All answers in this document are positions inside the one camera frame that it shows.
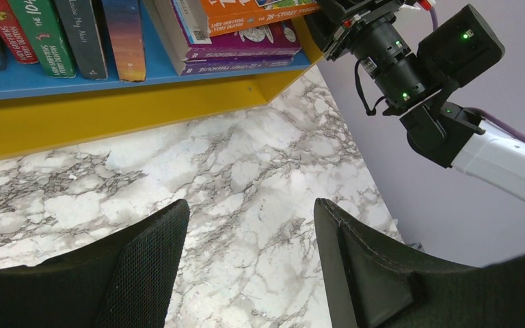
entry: marble surface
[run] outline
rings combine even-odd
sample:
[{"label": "marble surface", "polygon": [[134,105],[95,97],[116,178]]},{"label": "marble surface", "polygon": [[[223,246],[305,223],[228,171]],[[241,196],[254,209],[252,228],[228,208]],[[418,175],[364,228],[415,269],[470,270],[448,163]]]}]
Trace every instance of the marble surface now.
[{"label": "marble surface", "polygon": [[313,68],[269,106],[0,161],[0,268],[36,265],[185,198],[166,327],[330,327],[317,197],[401,239]]}]

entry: gray wall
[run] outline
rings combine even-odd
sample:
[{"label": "gray wall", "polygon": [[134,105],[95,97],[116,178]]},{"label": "gray wall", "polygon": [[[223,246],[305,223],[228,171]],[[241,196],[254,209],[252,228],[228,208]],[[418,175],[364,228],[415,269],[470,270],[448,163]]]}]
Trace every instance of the gray wall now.
[{"label": "gray wall", "polygon": [[[525,1],[438,3],[440,22],[472,3],[507,48],[497,66],[450,101],[488,110],[525,132]],[[395,25],[414,50],[431,32],[425,12],[402,13]],[[355,92],[354,63],[347,56],[319,67],[404,239],[422,241],[435,256],[477,266],[525,253],[525,203],[419,157],[396,118],[368,118]],[[361,76],[373,104],[381,94],[365,72]]]}]

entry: yellow shelf board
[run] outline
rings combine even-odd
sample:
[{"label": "yellow shelf board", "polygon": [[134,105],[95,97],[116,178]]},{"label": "yellow shelf board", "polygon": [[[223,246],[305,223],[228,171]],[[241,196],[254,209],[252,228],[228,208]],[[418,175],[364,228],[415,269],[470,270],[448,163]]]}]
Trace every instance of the yellow shelf board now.
[{"label": "yellow shelf board", "polygon": [[[294,20],[309,60],[321,52]],[[266,105],[303,70],[0,100],[0,159]]]}]

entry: green book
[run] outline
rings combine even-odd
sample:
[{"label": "green book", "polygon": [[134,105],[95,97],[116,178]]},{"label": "green book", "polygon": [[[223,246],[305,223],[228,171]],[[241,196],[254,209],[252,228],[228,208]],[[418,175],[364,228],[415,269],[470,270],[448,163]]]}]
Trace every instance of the green book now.
[{"label": "green book", "polygon": [[50,0],[9,0],[45,74],[75,77],[67,39]]}]

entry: bookshelf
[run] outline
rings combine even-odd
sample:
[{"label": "bookshelf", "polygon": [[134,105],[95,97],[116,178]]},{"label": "bookshelf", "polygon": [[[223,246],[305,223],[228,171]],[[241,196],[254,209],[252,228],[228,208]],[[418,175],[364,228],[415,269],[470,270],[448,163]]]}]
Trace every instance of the bookshelf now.
[{"label": "bookshelf", "polygon": [[0,72],[0,159],[265,105],[321,58],[304,19],[294,20],[304,50],[285,68],[180,77],[145,9],[148,78],[90,81],[46,77],[39,65],[13,60]]}]

